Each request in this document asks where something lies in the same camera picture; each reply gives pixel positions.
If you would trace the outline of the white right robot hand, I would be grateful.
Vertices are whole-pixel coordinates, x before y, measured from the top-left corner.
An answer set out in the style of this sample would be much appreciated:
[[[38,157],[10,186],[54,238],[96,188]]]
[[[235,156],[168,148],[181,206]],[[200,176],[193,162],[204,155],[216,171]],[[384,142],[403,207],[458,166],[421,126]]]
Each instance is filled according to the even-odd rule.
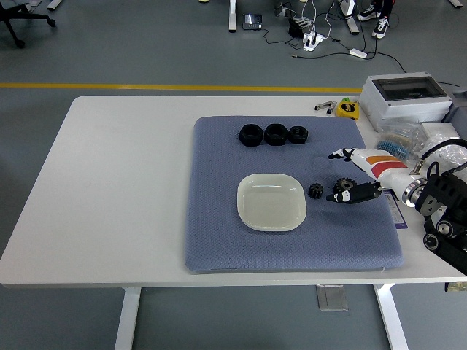
[[[327,201],[336,203],[361,203],[380,196],[383,189],[392,190],[397,198],[408,207],[414,207],[413,195],[426,184],[425,178],[412,171],[389,152],[378,149],[343,148],[328,156],[351,161],[373,181],[359,184],[337,194],[326,196]]]

